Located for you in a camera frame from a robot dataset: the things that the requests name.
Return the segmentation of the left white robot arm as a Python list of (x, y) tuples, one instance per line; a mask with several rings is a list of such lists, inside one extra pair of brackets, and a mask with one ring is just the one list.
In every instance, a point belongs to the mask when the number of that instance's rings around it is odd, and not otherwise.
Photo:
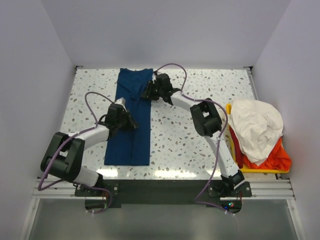
[(62, 181), (86, 185), (88, 193), (99, 196), (104, 190), (103, 177), (82, 165), (84, 151), (109, 141), (119, 131), (132, 131), (137, 127), (138, 123), (125, 107), (125, 100), (120, 98), (109, 106), (97, 125), (76, 133), (55, 133), (40, 164), (43, 176), (38, 189), (44, 190), (44, 179), (52, 175)]

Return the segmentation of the blue t shirt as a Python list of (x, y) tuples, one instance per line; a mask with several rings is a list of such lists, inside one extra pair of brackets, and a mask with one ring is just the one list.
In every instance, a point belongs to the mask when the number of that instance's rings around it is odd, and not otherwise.
[(152, 79), (152, 68), (120, 69), (115, 98), (125, 99), (125, 107), (138, 127), (129, 131), (119, 130), (108, 140), (104, 165), (148, 166), (150, 164), (151, 101), (141, 98), (141, 95)]

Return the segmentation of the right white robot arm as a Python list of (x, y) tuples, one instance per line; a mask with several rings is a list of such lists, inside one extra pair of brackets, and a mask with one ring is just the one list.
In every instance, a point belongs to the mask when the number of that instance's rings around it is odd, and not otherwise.
[(216, 108), (219, 104), (210, 98), (193, 99), (186, 96), (181, 89), (172, 86), (170, 77), (166, 73), (154, 72), (154, 74), (155, 79), (147, 83), (141, 97), (152, 101), (162, 99), (191, 114), (196, 132), (204, 137), (215, 156), (213, 170), (204, 189), (209, 187), (216, 168), (219, 167), (223, 192), (227, 196), (235, 196), (241, 190), (241, 185), (245, 183), (245, 177), (232, 159), (224, 140), (223, 132), (228, 124), (223, 124)]

